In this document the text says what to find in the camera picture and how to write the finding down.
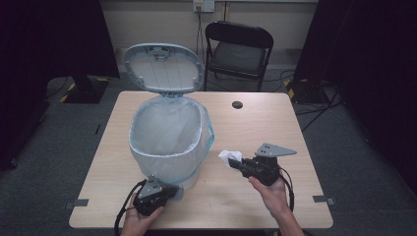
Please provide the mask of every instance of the wall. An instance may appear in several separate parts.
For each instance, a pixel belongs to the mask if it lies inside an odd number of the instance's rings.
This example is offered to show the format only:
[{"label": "wall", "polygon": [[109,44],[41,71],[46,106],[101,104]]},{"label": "wall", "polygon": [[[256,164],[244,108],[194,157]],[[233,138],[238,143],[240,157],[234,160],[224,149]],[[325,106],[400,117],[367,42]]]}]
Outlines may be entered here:
[{"label": "wall", "polygon": [[[101,6],[116,54],[143,42],[175,43],[194,51],[199,42],[202,54],[199,16],[191,1],[107,0]],[[274,38],[269,67],[295,68],[316,6],[315,2],[215,2],[214,13],[201,15],[203,33],[207,24],[224,18],[262,27]]]}]

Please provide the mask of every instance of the gray carpet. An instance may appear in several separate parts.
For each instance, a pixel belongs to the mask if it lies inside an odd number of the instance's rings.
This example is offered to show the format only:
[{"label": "gray carpet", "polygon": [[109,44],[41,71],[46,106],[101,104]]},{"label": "gray carpet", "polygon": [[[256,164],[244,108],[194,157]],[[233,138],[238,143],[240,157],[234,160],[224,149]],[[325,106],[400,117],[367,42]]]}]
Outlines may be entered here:
[{"label": "gray carpet", "polygon": [[[283,91],[280,77],[290,71],[268,70],[263,91]],[[0,235],[112,235],[112,229],[80,230],[69,226],[71,210],[83,186],[117,95],[137,90],[125,74],[111,80],[99,104],[60,103],[70,78],[48,86],[44,121],[18,157],[18,168],[0,172]],[[255,91],[256,83],[211,79],[209,90]],[[335,88],[325,87],[329,97]],[[335,102],[341,98],[337,95]],[[395,169],[367,144],[365,133],[342,103],[314,118],[319,104],[296,105],[294,110],[316,167],[329,206],[331,229],[313,235],[416,235],[417,201]],[[169,232],[151,235],[259,235],[259,231]]]}]

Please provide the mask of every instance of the chair seat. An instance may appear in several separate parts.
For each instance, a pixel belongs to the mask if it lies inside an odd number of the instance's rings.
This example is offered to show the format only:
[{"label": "chair seat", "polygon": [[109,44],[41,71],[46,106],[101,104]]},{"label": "chair seat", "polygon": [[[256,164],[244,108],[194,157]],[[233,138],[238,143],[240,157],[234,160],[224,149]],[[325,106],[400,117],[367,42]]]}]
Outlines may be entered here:
[{"label": "chair seat", "polygon": [[260,75],[266,52],[261,48],[220,42],[209,61],[217,69]]}]

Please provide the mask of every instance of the wooden table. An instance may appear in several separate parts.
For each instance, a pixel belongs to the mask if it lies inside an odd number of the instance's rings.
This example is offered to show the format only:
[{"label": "wooden table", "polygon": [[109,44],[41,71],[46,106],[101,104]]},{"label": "wooden table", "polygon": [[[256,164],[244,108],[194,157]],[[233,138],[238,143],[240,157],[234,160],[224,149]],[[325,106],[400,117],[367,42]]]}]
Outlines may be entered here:
[{"label": "wooden table", "polygon": [[[120,93],[70,218],[75,228],[110,228],[130,190],[146,178],[129,149],[129,131],[138,107],[157,94],[147,91]],[[218,154],[240,150],[252,158],[262,143],[297,150],[278,163],[291,175],[295,216],[302,228],[330,228],[327,203],[315,203],[323,194],[319,179],[285,93],[194,92],[209,113],[214,143],[201,165],[195,186],[179,202],[169,201],[153,229],[270,229],[276,228],[261,196],[241,173],[225,166]],[[241,101],[243,108],[232,107]]]}]

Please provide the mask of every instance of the trash can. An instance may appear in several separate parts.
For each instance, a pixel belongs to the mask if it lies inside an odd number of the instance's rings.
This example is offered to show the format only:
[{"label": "trash can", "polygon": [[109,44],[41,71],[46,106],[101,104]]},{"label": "trash can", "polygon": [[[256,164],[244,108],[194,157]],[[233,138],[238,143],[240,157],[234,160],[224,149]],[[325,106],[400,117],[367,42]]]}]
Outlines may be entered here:
[{"label": "trash can", "polygon": [[169,43],[143,43],[124,55],[129,78],[159,93],[133,117],[129,144],[146,176],[191,188],[214,140],[209,113],[183,94],[200,89],[204,66],[191,50]]}]

